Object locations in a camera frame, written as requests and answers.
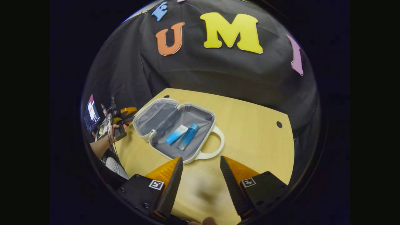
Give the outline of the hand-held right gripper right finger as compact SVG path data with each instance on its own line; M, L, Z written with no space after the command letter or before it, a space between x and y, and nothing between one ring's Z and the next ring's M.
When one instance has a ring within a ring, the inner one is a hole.
M220 169L242 221L271 211L286 195L288 186L270 171L258 173L226 156L220 157Z

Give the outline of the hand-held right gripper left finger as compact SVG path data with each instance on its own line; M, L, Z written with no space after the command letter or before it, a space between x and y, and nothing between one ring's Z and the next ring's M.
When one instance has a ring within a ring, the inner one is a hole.
M183 158L174 158L145 176L133 175L117 193L139 214L166 221L175 203L183 168Z

